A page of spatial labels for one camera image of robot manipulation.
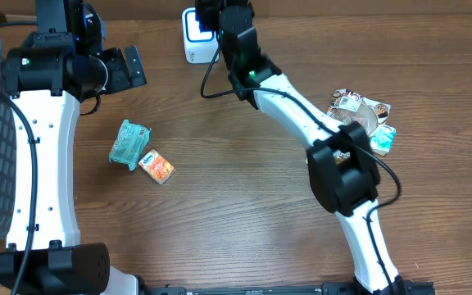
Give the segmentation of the orange tissue pack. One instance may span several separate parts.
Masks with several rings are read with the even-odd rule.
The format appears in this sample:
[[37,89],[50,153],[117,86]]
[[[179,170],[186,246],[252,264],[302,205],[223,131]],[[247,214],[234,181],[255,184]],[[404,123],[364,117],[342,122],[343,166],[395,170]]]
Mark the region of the orange tissue pack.
[[148,152],[138,165],[159,184],[164,184],[175,172],[175,168],[155,149]]

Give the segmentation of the teal tissue pack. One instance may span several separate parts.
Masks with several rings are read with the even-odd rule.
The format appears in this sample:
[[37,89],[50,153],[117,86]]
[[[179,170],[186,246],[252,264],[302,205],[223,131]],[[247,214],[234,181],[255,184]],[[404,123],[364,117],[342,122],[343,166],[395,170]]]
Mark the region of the teal tissue pack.
[[381,125],[370,137],[370,146],[373,152],[380,156],[390,153],[397,130],[389,125]]

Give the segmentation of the green wet wipes pack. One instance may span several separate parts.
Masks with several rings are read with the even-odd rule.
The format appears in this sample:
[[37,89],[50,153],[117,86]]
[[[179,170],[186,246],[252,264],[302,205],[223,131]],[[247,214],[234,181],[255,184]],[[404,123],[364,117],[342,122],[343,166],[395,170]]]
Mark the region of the green wet wipes pack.
[[109,162],[125,164],[136,169],[138,159],[150,140],[151,129],[123,120],[108,156]]

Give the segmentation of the beige paper pouch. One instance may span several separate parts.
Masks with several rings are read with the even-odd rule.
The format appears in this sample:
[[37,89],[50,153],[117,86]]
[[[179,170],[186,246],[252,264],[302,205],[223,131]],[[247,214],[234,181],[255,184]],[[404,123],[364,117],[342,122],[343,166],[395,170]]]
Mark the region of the beige paper pouch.
[[334,92],[327,115],[345,125],[360,123],[369,139],[381,125],[387,125],[392,106],[342,88]]

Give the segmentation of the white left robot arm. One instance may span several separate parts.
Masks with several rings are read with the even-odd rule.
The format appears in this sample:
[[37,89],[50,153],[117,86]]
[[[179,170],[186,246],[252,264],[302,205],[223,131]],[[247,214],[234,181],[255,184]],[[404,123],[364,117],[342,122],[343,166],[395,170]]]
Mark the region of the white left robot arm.
[[80,105],[145,85],[137,48],[14,48],[6,75],[0,98],[16,119],[16,184],[0,284],[14,294],[144,294],[105,244],[81,243],[73,196]]

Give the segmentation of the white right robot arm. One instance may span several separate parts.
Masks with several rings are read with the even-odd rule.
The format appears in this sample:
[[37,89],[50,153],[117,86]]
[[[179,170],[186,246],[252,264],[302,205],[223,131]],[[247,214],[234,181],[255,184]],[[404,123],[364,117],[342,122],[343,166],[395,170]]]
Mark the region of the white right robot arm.
[[403,280],[391,262],[379,225],[380,169],[364,127],[345,125],[304,98],[264,53],[249,1],[197,0],[202,31],[216,34],[229,72],[230,93],[277,120],[306,150],[311,190],[343,227],[360,294],[398,294]]

